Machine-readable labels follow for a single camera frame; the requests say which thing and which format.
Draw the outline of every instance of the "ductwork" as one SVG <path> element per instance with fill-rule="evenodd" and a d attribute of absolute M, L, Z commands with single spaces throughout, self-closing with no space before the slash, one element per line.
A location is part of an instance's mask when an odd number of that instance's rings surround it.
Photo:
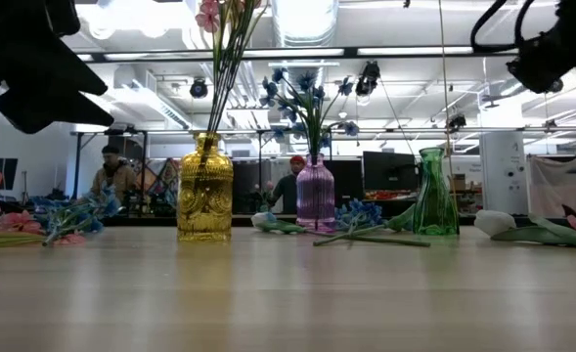
<path fill-rule="evenodd" d="M 337 24 L 338 0 L 272 0 L 272 22 L 280 48 L 327 47 L 333 42 Z M 288 68 L 288 81 L 298 89 L 296 79 L 309 71 L 316 85 L 325 82 L 325 70 L 316 66 Z"/>

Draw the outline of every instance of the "table surface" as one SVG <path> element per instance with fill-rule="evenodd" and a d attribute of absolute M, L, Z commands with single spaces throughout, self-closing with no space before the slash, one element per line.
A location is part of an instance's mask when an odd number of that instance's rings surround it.
<path fill-rule="evenodd" d="M 0 351 L 576 351 L 576 249 L 109 228 L 0 249 Z"/>

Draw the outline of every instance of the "vase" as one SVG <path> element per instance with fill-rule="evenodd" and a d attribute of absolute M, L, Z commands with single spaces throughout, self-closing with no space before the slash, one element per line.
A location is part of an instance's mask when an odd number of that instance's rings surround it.
<path fill-rule="evenodd" d="M 308 155 L 307 165 L 296 178 L 296 222 L 307 230 L 333 232 L 335 180 L 322 154 Z"/>
<path fill-rule="evenodd" d="M 179 242 L 231 239 L 233 164 L 218 152 L 219 138 L 217 134 L 198 134 L 196 150 L 181 159 L 177 201 Z"/>
<path fill-rule="evenodd" d="M 456 235 L 459 217 L 442 175 L 441 148 L 421 150 L 421 193 L 414 209 L 414 233 L 417 235 Z"/>

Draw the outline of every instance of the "glass vase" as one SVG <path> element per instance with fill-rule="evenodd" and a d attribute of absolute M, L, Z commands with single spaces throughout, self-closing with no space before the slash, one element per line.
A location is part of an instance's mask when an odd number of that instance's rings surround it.
<path fill-rule="evenodd" d="M 456 235 L 459 217 L 442 175 L 441 148 L 421 150 L 421 193 L 414 209 L 414 233 L 417 235 Z"/>
<path fill-rule="evenodd" d="M 181 159 L 177 201 L 179 242 L 231 239 L 233 164 L 218 152 L 217 134 L 196 136 L 197 149 Z M 209 148 L 205 141 L 210 140 Z"/>
<path fill-rule="evenodd" d="M 307 156 L 296 178 L 296 222 L 311 231 L 331 233 L 335 223 L 335 180 L 323 155 Z"/>

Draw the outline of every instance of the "person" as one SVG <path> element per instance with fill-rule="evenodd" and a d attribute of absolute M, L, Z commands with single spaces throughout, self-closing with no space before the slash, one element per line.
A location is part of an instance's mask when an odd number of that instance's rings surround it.
<path fill-rule="evenodd" d="M 129 164 L 120 159 L 120 150 L 114 146 L 104 146 L 101 150 L 103 154 L 103 168 L 97 171 L 90 191 L 98 194 L 101 185 L 107 182 L 108 186 L 115 185 L 115 196 L 120 201 L 124 201 L 124 193 L 135 189 L 136 176 Z"/>
<path fill-rule="evenodd" d="M 305 167 L 305 160 L 302 156 L 296 155 L 289 160 L 291 173 L 282 178 L 272 194 L 271 205 L 274 205 L 279 198 L 284 198 L 284 213 L 296 213 L 296 176 Z"/>

